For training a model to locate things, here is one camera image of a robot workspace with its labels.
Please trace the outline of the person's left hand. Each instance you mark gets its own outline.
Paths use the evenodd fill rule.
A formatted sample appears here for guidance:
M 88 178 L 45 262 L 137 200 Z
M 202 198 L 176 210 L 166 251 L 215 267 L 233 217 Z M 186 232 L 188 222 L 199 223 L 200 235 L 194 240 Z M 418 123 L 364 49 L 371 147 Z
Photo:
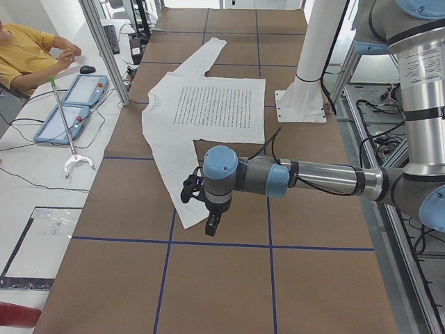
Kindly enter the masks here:
M 76 45 L 69 46 L 65 48 L 60 55 L 61 58 L 74 61 L 77 56 L 80 56 L 82 53 L 81 49 Z

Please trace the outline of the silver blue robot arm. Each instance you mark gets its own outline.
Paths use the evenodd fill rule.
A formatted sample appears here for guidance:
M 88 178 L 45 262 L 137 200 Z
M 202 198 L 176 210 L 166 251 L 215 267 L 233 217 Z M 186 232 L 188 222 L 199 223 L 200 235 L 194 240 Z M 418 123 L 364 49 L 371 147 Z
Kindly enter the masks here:
M 365 196 L 444 231 L 444 2 L 361 1 L 357 46 L 384 45 L 398 60 L 408 146 L 402 168 L 359 168 L 277 159 L 240 158 L 226 146 L 204 157 L 199 197 L 215 235 L 234 191 L 269 197 L 293 187 L 336 196 Z

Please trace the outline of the person's right hand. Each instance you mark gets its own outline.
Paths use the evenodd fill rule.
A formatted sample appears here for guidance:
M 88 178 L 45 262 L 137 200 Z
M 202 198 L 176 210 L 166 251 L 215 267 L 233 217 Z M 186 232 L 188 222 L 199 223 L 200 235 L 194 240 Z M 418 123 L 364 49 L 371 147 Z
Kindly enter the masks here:
M 70 50 L 63 51 L 56 62 L 58 71 L 66 70 L 73 62 L 75 62 L 75 53 Z

